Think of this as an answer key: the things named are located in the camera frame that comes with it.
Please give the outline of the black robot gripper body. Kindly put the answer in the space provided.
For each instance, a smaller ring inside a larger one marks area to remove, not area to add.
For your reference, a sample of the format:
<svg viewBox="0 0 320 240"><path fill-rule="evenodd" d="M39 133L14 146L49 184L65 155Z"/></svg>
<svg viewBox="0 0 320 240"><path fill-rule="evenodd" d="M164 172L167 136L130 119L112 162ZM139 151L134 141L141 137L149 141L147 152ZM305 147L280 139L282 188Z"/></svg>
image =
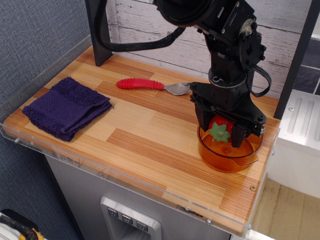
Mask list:
<svg viewBox="0 0 320 240"><path fill-rule="evenodd" d="M215 115L227 119L234 124L239 121L248 122L251 134L261 136L267 121L265 114L253 103L246 80L236 85L230 83L223 86L219 81L209 83L192 82L190 100L195 104L216 107Z"/></svg>

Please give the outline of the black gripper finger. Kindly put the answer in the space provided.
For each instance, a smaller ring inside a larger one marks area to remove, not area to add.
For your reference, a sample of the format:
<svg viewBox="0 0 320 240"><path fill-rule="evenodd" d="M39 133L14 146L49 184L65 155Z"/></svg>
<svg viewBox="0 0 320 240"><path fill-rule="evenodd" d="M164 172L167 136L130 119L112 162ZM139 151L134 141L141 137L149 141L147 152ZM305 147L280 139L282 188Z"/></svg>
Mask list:
<svg viewBox="0 0 320 240"><path fill-rule="evenodd" d="M231 132L231 145L234 148L239 148L244 139L248 138L251 134L249 123L246 121L238 121L232 127Z"/></svg>
<svg viewBox="0 0 320 240"><path fill-rule="evenodd" d="M215 114L216 107L213 105L204 105L202 103L195 104L195 114L197 116L199 126L207 131L209 124Z"/></svg>

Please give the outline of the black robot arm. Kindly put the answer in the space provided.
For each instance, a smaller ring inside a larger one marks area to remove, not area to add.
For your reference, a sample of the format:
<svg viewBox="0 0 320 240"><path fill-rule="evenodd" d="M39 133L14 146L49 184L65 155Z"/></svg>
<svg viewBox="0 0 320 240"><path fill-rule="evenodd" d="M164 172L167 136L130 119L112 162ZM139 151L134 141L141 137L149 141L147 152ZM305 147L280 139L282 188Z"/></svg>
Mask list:
<svg viewBox="0 0 320 240"><path fill-rule="evenodd" d="M211 56L208 83L192 82L191 101L199 126L207 131L214 116L233 123L231 144L238 148L251 134L260 136L266 116L251 97L255 73L265 56L254 9L244 0L156 0L162 17L178 27L195 27Z"/></svg>

